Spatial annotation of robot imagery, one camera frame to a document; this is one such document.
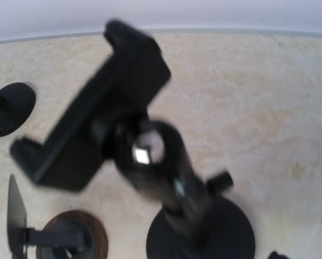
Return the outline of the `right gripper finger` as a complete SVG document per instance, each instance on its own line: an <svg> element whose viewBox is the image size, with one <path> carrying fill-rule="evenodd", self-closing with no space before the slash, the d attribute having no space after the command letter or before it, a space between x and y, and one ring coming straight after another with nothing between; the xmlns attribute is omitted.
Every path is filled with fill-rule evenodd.
<svg viewBox="0 0 322 259"><path fill-rule="evenodd" d="M272 251L267 259L289 259L287 256L280 254L276 251Z"/></svg>

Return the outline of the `folding plate phone stand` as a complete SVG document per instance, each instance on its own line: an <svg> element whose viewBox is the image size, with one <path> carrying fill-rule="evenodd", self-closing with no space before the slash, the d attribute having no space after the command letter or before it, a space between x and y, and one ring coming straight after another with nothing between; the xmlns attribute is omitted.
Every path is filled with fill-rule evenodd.
<svg viewBox="0 0 322 259"><path fill-rule="evenodd" d="M107 258L103 223L84 210L69 210L52 218L42 230L27 226L27 212L15 176L9 178L6 233L12 258Z"/></svg>

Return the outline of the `black pole phone stand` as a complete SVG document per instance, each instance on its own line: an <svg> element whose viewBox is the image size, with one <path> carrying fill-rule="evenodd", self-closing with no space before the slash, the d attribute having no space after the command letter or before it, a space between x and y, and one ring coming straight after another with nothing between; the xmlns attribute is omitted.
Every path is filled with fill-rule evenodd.
<svg viewBox="0 0 322 259"><path fill-rule="evenodd" d="M248 217L222 195L233 185L230 174L201 180L178 130L148 116L171 77L154 38L117 19L104 37L112 55L43 144L12 143L15 162L37 186L79 192L113 160L137 192L162 204L148 230L148 258L254 258Z"/></svg>
<svg viewBox="0 0 322 259"><path fill-rule="evenodd" d="M26 83L12 83L0 89L0 138L19 129L35 103L36 93Z"/></svg>

